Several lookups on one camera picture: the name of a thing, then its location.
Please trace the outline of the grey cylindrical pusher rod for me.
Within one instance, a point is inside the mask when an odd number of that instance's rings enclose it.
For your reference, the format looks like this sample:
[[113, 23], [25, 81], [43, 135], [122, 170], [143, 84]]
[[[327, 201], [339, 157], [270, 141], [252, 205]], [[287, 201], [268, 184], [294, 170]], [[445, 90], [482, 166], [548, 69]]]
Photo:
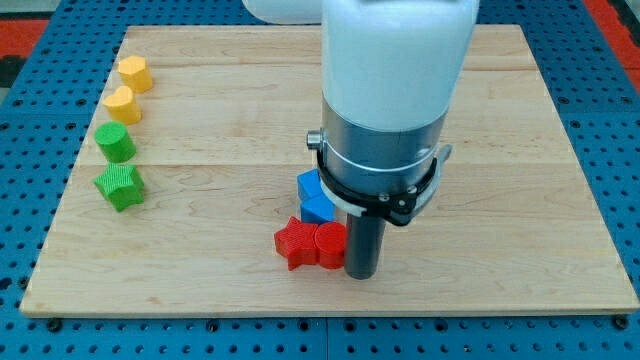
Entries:
[[350, 277], [365, 280], [376, 273], [385, 226], [379, 217], [347, 216], [344, 269]]

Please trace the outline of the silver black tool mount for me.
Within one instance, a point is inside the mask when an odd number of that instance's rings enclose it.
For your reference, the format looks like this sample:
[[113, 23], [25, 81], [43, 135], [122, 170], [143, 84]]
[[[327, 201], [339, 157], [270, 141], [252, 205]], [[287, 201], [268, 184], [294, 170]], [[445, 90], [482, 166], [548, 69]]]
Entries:
[[439, 145], [444, 116], [414, 129], [358, 125], [322, 103], [322, 128], [308, 134], [320, 186], [340, 209], [405, 226], [431, 200], [452, 147]]

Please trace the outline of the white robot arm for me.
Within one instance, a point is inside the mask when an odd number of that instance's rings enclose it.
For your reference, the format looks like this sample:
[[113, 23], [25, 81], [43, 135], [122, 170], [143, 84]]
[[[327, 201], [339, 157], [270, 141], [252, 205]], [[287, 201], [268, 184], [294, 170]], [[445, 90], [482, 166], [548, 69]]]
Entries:
[[321, 28], [322, 125], [307, 136], [324, 194], [346, 213], [346, 273], [377, 269], [387, 224], [436, 193], [440, 141], [477, 0], [243, 0], [271, 24]]

